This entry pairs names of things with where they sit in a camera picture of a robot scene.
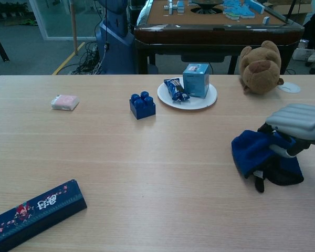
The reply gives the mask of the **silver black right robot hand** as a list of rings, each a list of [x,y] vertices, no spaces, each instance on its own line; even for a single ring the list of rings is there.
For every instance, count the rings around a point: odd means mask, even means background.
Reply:
[[[284,149],[277,144],[269,148],[285,158],[293,158],[301,151],[315,145],[315,106],[301,103],[291,103],[269,116],[258,128],[262,133],[278,133],[281,137],[295,143]]]

